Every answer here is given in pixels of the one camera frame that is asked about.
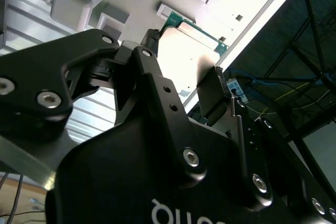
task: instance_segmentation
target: wire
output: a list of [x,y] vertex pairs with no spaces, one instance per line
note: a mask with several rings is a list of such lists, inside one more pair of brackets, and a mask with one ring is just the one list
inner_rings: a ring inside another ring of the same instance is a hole
[[[315,102],[319,102],[323,97],[325,97],[328,93],[330,92],[330,90],[327,90],[326,93],[324,93],[319,99],[317,99]],[[312,106],[314,105],[315,103],[312,102],[310,104],[307,104],[305,106],[302,106],[302,107],[299,107],[299,108],[293,108],[294,110],[300,110],[300,109],[304,109],[304,108],[307,108],[309,106]]]
[[[252,109],[252,108],[251,108],[250,106],[248,106],[247,104],[245,104],[245,106],[246,106],[248,109],[252,110],[253,112],[256,112],[257,114],[260,114],[260,113],[261,113],[260,111],[256,111],[256,110]],[[264,114],[273,115],[273,114],[277,114],[277,113],[276,113],[276,112],[266,112],[266,113],[264,113]]]
[[[291,91],[287,92],[286,94],[283,94],[283,95],[279,96],[279,97],[278,97],[277,99],[275,99],[274,101],[276,102],[276,101],[280,100],[281,98],[283,98],[283,97],[285,97],[285,96],[287,96],[287,95],[289,95],[289,94],[292,94],[294,91],[298,91],[298,92],[302,93],[302,92],[299,91],[298,89],[300,89],[300,88],[302,88],[302,87],[304,87],[304,86],[306,86],[306,85],[308,85],[308,84],[309,84],[309,82],[306,82],[306,83],[304,83],[304,84],[298,86],[297,88],[294,88],[294,87],[291,86],[291,88],[292,88]],[[258,118],[261,117],[263,114],[265,114],[265,111],[266,111],[267,109],[268,109],[268,107],[266,107],[266,108],[260,113],[260,115],[258,115]]]
[[45,212],[45,211],[28,211],[28,212],[20,212],[19,214],[14,214],[14,216],[17,216],[17,215],[25,215],[25,214],[33,214],[35,212]]
[[301,93],[303,96],[307,97],[309,100],[311,100],[317,107],[319,107],[322,111],[325,111],[324,108],[321,107],[321,105],[319,105],[316,101],[314,101],[310,96],[306,95],[305,93],[301,92],[300,90],[297,90],[296,88],[294,88],[293,86],[289,85],[289,84],[286,84],[286,83],[283,83],[281,82],[281,84],[283,85],[286,85],[286,86],[289,86],[291,87],[292,89],[296,90],[297,92]]
[[253,77],[252,75],[250,75],[248,72],[245,72],[245,71],[242,71],[242,70],[228,69],[228,71],[235,72],[235,73],[242,73],[242,74],[244,74],[244,75],[250,77],[251,79],[255,80],[256,82],[260,82],[260,83],[262,83],[262,84],[264,84],[264,85],[271,85],[271,86],[273,86],[273,85],[278,85],[278,83],[276,83],[276,82],[263,82],[263,81],[260,81],[260,80],[258,80],[258,79],[256,79],[256,78],[254,78],[254,77]]
[[0,181],[0,190],[2,188],[2,186],[4,185],[6,178],[9,176],[9,173],[5,173],[4,176],[2,177],[1,181]]
[[16,190],[16,195],[14,198],[14,204],[11,210],[11,213],[9,214],[8,220],[7,220],[7,224],[11,224],[13,219],[14,219],[14,215],[16,212],[16,208],[17,208],[17,204],[19,202],[19,197],[20,197],[20,192],[21,192],[21,188],[22,188],[22,183],[23,183],[23,175],[20,175],[20,179],[19,179],[19,184],[17,186],[17,190]]

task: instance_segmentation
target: green circuit board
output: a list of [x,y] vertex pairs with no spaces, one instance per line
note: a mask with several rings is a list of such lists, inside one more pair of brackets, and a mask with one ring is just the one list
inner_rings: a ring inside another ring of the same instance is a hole
[[171,12],[168,19],[166,20],[166,22],[164,23],[163,27],[162,27],[162,31],[164,31],[167,27],[175,27],[178,28],[179,25],[185,22],[188,25],[192,26],[193,28],[195,28],[196,30],[198,30],[199,32],[201,32],[202,34],[204,34],[205,36],[207,36],[208,38],[212,39],[213,41],[217,42],[218,45],[216,47],[216,49],[214,50],[215,52],[217,52],[219,54],[219,56],[223,56],[223,54],[226,52],[227,50],[227,45],[225,45],[223,42],[221,42],[220,40],[214,38],[213,36],[211,36],[210,34],[206,33],[205,31],[203,31],[202,29],[200,29],[198,26],[196,26],[195,24],[191,23],[189,20],[187,19],[183,19],[180,15]]

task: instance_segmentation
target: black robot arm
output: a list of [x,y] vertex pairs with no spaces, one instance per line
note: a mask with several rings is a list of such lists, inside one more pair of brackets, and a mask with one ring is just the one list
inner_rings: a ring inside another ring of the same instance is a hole
[[[336,223],[333,196],[215,67],[197,85],[211,127],[187,117],[152,50],[100,30],[2,56],[0,83],[0,159],[49,190],[48,223]],[[72,103],[99,87],[116,125],[77,145]]]

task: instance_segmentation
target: black cable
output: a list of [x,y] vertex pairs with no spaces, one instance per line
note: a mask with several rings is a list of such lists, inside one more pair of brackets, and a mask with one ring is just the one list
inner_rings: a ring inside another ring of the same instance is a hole
[[18,214],[14,214],[14,216],[17,216],[17,215],[25,215],[25,214],[32,214],[32,213],[35,213],[35,212],[45,212],[45,211],[28,211],[28,212],[20,212]]
[[6,178],[8,177],[9,173],[5,173],[4,176],[2,177],[1,181],[0,181],[0,190],[2,188],[2,186],[4,185]]
[[[232,92],[235,96],[237,96],[237,97],[241,97],[242,95],[245,95],[246,98],[247,98],[247,94],[246,94],[245,92],[242,92],[241,94],[237,94],[237,90],[236,90],[236,89],[231,89],[231,92]],[[254,98],[252,98],[252,99],[248,99],[247,102],[250,102],[250,101],[253,101],[253,100],[254,100]]]
[[20,197],[20,192],[21,192],[21,188],[22,188],[22,183],[23,183],[23,175],[20,175],[20,179],[19,179],[19,184],[17,186],[17,190],[16,190],[16,195],[14,198],[14,204],[11,210],[11,213],[9,214],[8,220],[7,220],[7,224],[11,224],[14,216],[15,216],[15,212],[16,212],[16,208],[17,208],[17,204],[19,202],[19,197]]

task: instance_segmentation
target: silver screw head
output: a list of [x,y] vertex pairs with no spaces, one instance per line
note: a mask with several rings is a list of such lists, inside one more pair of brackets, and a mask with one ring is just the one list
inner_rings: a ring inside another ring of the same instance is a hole
[[245,108],[245,104],[241,100],[237,100],[237,103],[242,107]]
[[109,43],[109,44],[112,44],[112,43],[113,43],[113,40],[110,39],[109,37],[105,36],[105,35],[102,35],[102,36],[101,36],[101,39],[102,39],[103,41],[105,41],[106,43]]
[[0,95],[6,95],[15,90],[15,85],[7,78],[0,78]]
[[143,50],[142,50],[142,53],[143,53],[144,55],[148,56],[148,57],[151,57],[151,56],[152,56],[152,54],[151,54],[150,52],[148,52],[146,49],[143,49]]
[[267,120],[264,120],[264,124],[270,129],[273,128],[272,125]]
[[191,149],[185,149],[183,151],[183,157],[186,162],[192,167],[197,167],[200,164],[200,159],[198,158],[198,155]]
[[253,174],[252,176],[253,184],[258,188],[260,192],[265,194],[267,192],[266,183],[263,181],[262,178],[258,174]]
[[43,107],[46,107],[48,109],[54,109],[60,106],[62,100],[61,97],[58,96],[58,94],[55,94],[50,91],[45,91],[38,94],[37,102]]
[[312,198],[311,202],[313,203],[313,206],[315,207],[315,209],[317,210],[317,212],[319,212],[320,214],[324,215],[325,211],[324,208],[322,207],[322,205],[317,201],[317,199]]
[[336,220],[336,211],[332,208],[329,208],[329,212],[330,212],[331,216]]

